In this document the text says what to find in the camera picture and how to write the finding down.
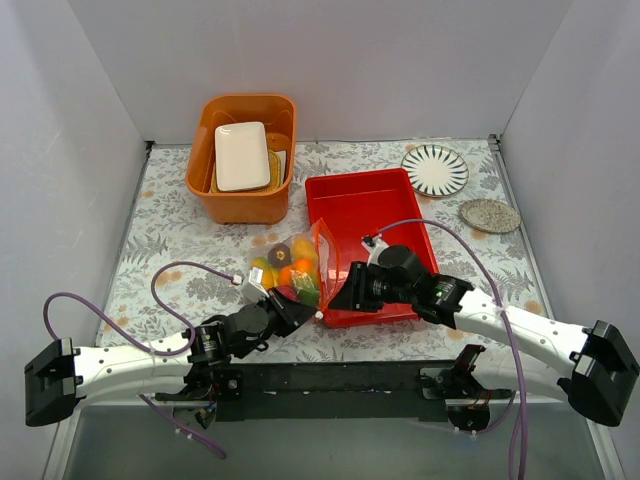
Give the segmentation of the yellow mango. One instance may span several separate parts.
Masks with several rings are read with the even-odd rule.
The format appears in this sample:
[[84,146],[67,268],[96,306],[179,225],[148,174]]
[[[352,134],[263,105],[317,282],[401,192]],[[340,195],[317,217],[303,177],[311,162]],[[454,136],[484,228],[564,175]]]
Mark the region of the yellow mango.
[[254,277],[265,290],[278,286],[279,270],[272,266],[265,257],[256,257],[251,261]]

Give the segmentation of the red green mango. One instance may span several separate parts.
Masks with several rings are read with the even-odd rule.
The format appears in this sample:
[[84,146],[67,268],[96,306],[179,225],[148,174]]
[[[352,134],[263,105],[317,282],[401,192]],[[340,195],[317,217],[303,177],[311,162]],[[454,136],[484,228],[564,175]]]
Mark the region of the red green mango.
[[298,302],[309,306],[319,305],[321,298],[320,289],[309,276],[295,276],[292,287],[297,293]]

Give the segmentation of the clear zip top bag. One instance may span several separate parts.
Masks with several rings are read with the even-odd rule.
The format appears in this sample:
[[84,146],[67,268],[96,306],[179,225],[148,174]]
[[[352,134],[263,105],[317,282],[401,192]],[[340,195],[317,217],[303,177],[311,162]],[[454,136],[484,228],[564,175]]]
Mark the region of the clear zip top bag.
[[247,260],[248,273],[264,290],[276,288],[321,311],[328,309],[339,287],[341,253],[323,219],[307,231],[252,247]]

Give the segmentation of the orange tangerine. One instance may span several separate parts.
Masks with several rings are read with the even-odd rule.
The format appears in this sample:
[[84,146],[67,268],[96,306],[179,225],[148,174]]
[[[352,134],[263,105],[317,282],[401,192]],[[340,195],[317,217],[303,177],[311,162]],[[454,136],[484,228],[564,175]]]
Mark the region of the orange tangerine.
[[311,280],[314,283],[316,283],[317,282],[316,265],[306,259],[294,261],[291,265],[288,265],[279,271],[278,284],[291,286],[293,284],[293,278],[295,276],[304,276],[304,275],[309,276]]

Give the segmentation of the yellow lemon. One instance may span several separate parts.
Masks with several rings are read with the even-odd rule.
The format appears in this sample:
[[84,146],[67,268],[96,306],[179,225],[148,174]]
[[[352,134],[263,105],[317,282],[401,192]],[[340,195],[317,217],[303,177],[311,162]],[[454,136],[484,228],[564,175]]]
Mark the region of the yellow lemon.
[[318,262],[318,253],[314,243],[307,237],[298,235],[291,242],[291,257],[294,261],[306,259],[316,264]]

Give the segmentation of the dark purple passion fruit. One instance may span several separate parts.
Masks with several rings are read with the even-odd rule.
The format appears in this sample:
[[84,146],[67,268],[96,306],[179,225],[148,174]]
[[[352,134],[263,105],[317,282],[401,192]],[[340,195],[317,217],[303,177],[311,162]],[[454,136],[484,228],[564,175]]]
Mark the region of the dark purple passion fruit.
[[267,260],[272,268],[282,269],[292,263],[291,250],[284,243],[275,244],[267,253]]

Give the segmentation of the red apple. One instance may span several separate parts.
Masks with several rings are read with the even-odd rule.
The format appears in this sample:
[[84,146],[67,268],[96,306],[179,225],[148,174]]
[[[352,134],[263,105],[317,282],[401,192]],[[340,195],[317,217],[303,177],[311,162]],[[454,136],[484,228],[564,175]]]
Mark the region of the red apple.
[[282,294],[283,296],[288,298],[289,300],[292,300],[292,301],[297,301],[298,300],[297,293],[289,285],[279,285],[279,286],[276,287],[276,290],[280,294]]

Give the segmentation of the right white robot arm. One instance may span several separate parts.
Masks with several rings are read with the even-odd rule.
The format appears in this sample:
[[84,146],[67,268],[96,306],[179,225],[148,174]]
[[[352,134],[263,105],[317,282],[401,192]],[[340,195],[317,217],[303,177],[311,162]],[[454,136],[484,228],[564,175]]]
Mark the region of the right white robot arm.
[[467,345],[449,368],[424,374],[430,395],[471,398],[524,390],[565,401],[598,424],[620,425],[639,364],[615,326],[599,321],[586,328],[501,308],[467,281],[430,273],[402,245],[376,247],[368,261],[352,263],[329,307],[375,313],[390,304],[408,305],[426,322],[502,345],[494,352]]

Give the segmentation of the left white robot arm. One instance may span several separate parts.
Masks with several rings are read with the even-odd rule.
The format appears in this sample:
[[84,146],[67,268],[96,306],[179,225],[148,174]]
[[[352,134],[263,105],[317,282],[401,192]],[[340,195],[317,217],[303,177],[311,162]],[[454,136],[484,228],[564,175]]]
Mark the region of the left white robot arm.
[[264,351],[271,336],[286,337],[321,316],[271,289],[233,314],[141,346],[76,347],[56,339],[24,367],[25,423],[51,425],[93,403],[137,395],[203,399],[223,385],[218,372],[232,360]]

